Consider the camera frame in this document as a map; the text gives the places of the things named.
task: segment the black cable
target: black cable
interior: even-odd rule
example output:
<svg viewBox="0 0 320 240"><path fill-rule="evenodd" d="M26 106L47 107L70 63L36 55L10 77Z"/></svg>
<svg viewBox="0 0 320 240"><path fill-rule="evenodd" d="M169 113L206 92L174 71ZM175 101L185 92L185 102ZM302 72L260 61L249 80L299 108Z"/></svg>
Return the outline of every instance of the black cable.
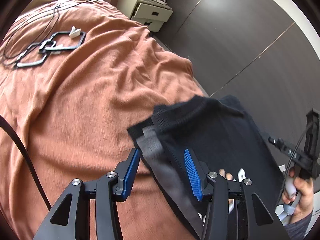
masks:
<svg viewBox="0 0 320 240"><path fill-rule="evenodd" d="M72 5L72 6L69 6L69 7L67 7L68 5L65 5L65 6L62 6L61 8L63 8L63 9L60 9L60 10L59 10L60 5L56 6L56 7L53 9L53 14L52 14L51 20L49 21L49 23L46 25L46 27L44 28L44 30L38 35L38 37L37 37L36 39L38 39L38 38L44 33L44 31L46 30L46 28L49 26L49 24L50 24L51 21L53 20L53 18L54 18L54 10L55 10L56 8L58 8L58 9L57 9L57 13L58 13L58 19L59 19L59 17L60 17L60 12L61 12L61 11L66 10L66 9L70 9L70 8L73 8L73 7L76 7L76 6L78 6L78 5L80 5L80 4L83 4L83 3L90 3L90 2L95 2L95 1L99 1L99 0L88 0L88 1L81 2L81 3L77 3L77 4ZM44 11L44 12L41 12L41 13L38 13L37 15L32 16L32 17L29 18L28 20L32 19L33 17L39 16L39 15L41 15L41 14L43 14L43 13L49 12L49 11L51 11L51 10L52 10L52 9L47 10L47 11ZM32 43L30 43L30 44L29 44L24 50L22 50L20 53L14 55L14 56L7 56L5 51L6 51L6 48L7 48L7 46L8 46L8 43L10 42L10 40L12 39L12 37L13 37L20 29L26 27L27 25L31 24L32 22L35 22L36 20L39 20L39 19L41 19L41 18L43 18L43 17L46 17L46 16L49 16L49 15L50 15L50 14L41 16L41 17L39 17L39 18L37 18L37 19L34 19L34 20L32 20L32 21L24 24L24 25L21 24L21 26L19 26L19 27L10 35L10 37L9 37L8 40L6 41L6 45L5 45L5 47L4 47L4 52L3 52L3 54L2 54L2 63L3 63L4 65L8 66L8 65L12 65L12 64L16 63L16 61L13 61L13 62L10 62L10 63L4 63L4 61L5 61L6 59L12 59L12 58L17 57L17 56L20 55L22 52L24 52L32 43L36 42L36 39L35 39ZM33 48L28 52L28 54L29 54L30 52L32 52L34 49L35 49L35 47L33 47Z"/></svg>
<svg viewBox="0 0 320 240"><path fill-rule="evenodd" d="M295 148L294 148L294 150L293 150L293 152L292 152L292 154L291 154L291 157L290 157L290 159L289 159L287 168L285 169L285 172L284 172L284 179L283 179L283 182L282 182L282 186L281 186L281 189L280 189L280 193L279 193L279 196L278 196L278 200L277 200L277 202L276 202L276 206L278 205L278 203L279 203L279 201L280 201L280 199L281 199L281 197L282 197L282 192L283 192L283 190L284 190L285 180L286 180L286 178L287 178L287 176L288 176L289 169L290 169L290 165L291 165L291 163L292 163L293 157L294 157L297 149L299 148L299 146L300 146L300 144L301 144L301 142L302 142L302 139L303 139L304 135L308 132L308 130L311 128L311 126L312 126L314 123L316 123L316 122L314 122L314 121L311 122L311 123L307 126L307 128L305 128L305 130L304 130L303 133L301 134L301 136L300 136L300 138L299 138L299 140L298 140L298 142L297 142L297 144L296 144L296 146L295 146Z"/></svg>
<svg viewBox="0 0 320 240"><path fill-rule="evenodd" d="M56 19L55 23L53 24L53 26L51 27L50 31L47 33L47 35L39 42L42 43L47 37L48 35L51 33L51 31L53 30L53 28L55 27L55 25L57 24L59 18L60 18L60 13L59 13L59 10L58 10L58 7L55 7L53 9L53 14L52 14L52 18L50 19L49 23L46 25L46 27L41 31L41 33L28 45L28 47L31 45L31 44L34 44L36 42L36 40L44 33L44 31L47 29L47 27L49 26L49 24L52 22L53 18L54 18L54 15L55 15L55 9L57 9L57 13L58 13L58 18ZM10 57L7 57L5 55L5 50L6 50L6 47L7 47L8 43L6 43L6 45L4 46L4 53L2 54L2 64L5 65L5 66L9 66L9 65L12 65L12 64L15 64L17 62L17 60L14 60L10 63L5 63L4 61L7 60L7 59L12 59L12 58L15 58L17 57L18 55L20 55L22 52L24 52L26 49L24 49L23 51L19 52L18 54L14 55L14 56L10 56ZM32 47L28 52L25 53L25 56L28 55L29 53L31 53L32 51L34 51L36 49L36 47Z"/></svg>
<svg viewBox="0 0 320 240"><path fill-rule="evenodd" d="M46 28L50 25L50 23L52 22L52 20L53 20L53 18L54 18L54 14L55 14L55 9L56 9L56 8L57 8L57 7L53 8L52 17L51 17L50 21L47 23L46 27L44 27L44 29L41 31L41 33L40 33L30 44L35 43L36 40L44 33L44 31L46 30ZM10 38L11 38L13 35L15 35L15 33L17 33L18 30L20 30L20 29L15 30L15 31L13 32L13 34L10 36ZM13 56L7 56L7 55L6 55L6 48L7 48L7 46L8 46L8 42L7 42L6 45L4 46L4 52L3 52L3 56L4 56L6 59L13 59L13 58L15 58L15 57L17 57L17 56L19 56L19 55L21 54L21 52L19 52L18 54L13 55Z"/></svg>
<svg viewBox="0 0 320 240"><path fill-rule="evenodd" d="M28 152L26 150L26 148L24 147L22 141L20 140L19 136L17 135L17 133L14 131L14 129L10 126L10 124L0 115L0 127L10 136L10 138L14 141L15 145L18 147L19 151L21 152L23 158L26 160L28 168L31 172L32 178L48 208L48 210L50 211L51 209L51 205L50 202L41 186L41 183L39 181L39 178L36 174L36 170L31 162L31 159L28 155Z"/></svg>

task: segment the finger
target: finger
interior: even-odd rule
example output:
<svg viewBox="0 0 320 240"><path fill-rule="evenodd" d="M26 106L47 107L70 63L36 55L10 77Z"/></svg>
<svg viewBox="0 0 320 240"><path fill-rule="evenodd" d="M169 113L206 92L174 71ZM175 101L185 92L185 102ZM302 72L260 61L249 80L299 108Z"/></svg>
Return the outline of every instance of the finger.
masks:
<svg viewBox="0 0 320 240"><path fill-rule="evenodd" d="M290 199L289 195L288 195L288 193L287 193L287 191L285 189L283 190L282 194L285 196L286 199L288 199L288 200Z"/></svg>
<svg viewBox="0 0 320 240"><path fill-rule="evenodd" d="M313 194L312 179L310 179L310 181L307 182L306 180L304 180L302 178L296 177L293 184L295 185L297 190L299 190L301 192L302 195L308 196L308 195Z"/></svg>
<svg viewBox="0 0 320 240"><path fill-rule="evenodd" d="M219 174L222 176L222 177L226 177L226 172L225 172L225 170L224 169L220 169L219 170Z"/></svg>
<svg viewBox="0 0 320 240"><path fill-rule="evenodd" d="M290 203L290 200L284 195L284 193L282 193L282 201L285 204L289 204Z"/></svg>
<svg viewBox="0 0 320 240"><path fill-rule="evenodd" d="M290 170L289 170L289 176L291 177L291 178L293 178L293 176L294 176L294 167L292 167Z"/></svg>
<svg viewBox="0 0 320 240"><path fill-rule="evenodd" d="M227 175L226 175L226 179L228 179L228 180L232 180L232 179L233 179L233 177L232 177L232 175L231 175L230 173L227 173Z"/></svg>

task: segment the black cloth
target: black cloth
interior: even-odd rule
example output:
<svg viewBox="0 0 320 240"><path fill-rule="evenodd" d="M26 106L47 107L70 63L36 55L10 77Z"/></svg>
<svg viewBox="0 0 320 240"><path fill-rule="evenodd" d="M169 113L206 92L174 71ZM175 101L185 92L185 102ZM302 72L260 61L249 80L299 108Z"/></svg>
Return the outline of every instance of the black cloth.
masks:
<svg viewBox="0 0 320 240"><path fill-rule="evenodd" d="M291 240L302 240L304 238L308 225L311 221L311 217L312 212L298 222L284 226Z"/></svg>
<svg viewBox="0 0 320 240"><path fill-rule="evenodd" d="M274 210L283 175L252 117L237 98L226 96L216 100L194 96L172 106L156 106L151 118L128 128L135 146L136 139L143 135L142 129L150 125L154 125L164 154L177 170L186 194L202 216L206 214L207 203L199 202L192 193L184 164L187 148L191 148L210 171L224 169L236 181L239 181L238 172L243 169L245 177L250 178L260 191L259 196L266 207ZM170 206L175 212L176 206Z"/></svg>

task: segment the floor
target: floor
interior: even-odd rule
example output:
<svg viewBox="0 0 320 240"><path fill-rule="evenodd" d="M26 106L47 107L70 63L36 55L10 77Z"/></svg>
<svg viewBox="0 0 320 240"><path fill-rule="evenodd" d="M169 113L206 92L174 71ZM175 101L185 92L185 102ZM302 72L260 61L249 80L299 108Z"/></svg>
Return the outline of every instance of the floor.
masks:
<svg viewBox="0 0 320 240"><path fill-rule="evenodd" d="M207 96L237 96L263 133L296 143L307 112L320 110L320 38L291 0L199 0L167 45L191 60Z"/></svg>

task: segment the bed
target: bed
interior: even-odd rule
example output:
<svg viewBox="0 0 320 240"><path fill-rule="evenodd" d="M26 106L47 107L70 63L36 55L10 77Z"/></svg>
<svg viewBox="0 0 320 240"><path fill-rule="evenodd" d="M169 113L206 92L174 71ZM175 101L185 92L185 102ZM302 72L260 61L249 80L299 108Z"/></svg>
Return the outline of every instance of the bed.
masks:
<svg viewBox="0 0 320 240"><path fill-rule="evenodd" d="M24 12L0 47L1 55L19 54L52 17L35 20L39 13L57 4L74 7L61 10L50 34L73 26L86 32L79 48L49 55L41 66L13 69L7 60L0 66L0 113L27 148L51 205L72 179L97 179L125 160L133 147L126 129L150 116L155 105L202 95L189 60L164 51L145 26L109 3L84 1L53 0ZM5 47L31 17L35 21ZM77 42L57 39L65 46ZM39 58L34 50L23 61ZM18 238L29 240L48 211L20 152L2 130L0 148L0 210ZM193 239L142 163L118 213L124 239ZM91 208L92 239L94 217Z"/></svg>

